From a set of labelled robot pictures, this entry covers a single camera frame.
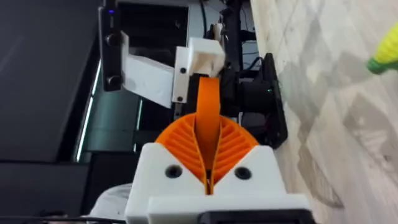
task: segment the orange 3d printed part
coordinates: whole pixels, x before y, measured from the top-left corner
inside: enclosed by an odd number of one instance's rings
[[[196,113],[174,121],[156,142],[203,182],[206,194],[212,194],[217,181],[259,144],[240,125],[220,115],[219,81],[205,77],[200,78]]]

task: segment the yellow bottle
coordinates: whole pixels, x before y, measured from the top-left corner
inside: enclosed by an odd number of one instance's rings
[[[398,70],[398,22],[380,42],[374,57],[368,61],[368,69],[374,74]]]

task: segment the wood grain surface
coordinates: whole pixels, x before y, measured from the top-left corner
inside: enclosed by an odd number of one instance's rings
[[[397,0],[251,0],[260,55],[274,54],[289,138],[288,192],[318,223],[398,223],[398,73],[365,67]]]

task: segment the black bracket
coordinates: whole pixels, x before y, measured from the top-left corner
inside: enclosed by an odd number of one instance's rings
[[[123,82],[120,11],[115,0],[105,0],[98,9],[99,49],[101,53],[101,71],[105,91],[121,89]]]
[[[238,117],[239,112],[243,112],[242,126],[260,144],[277,149],[288,134],[272,54],[266,54],[259,71],[251,73],[251,82],[239,82],[243,72],[223,71],[220,83],[221,114]]]

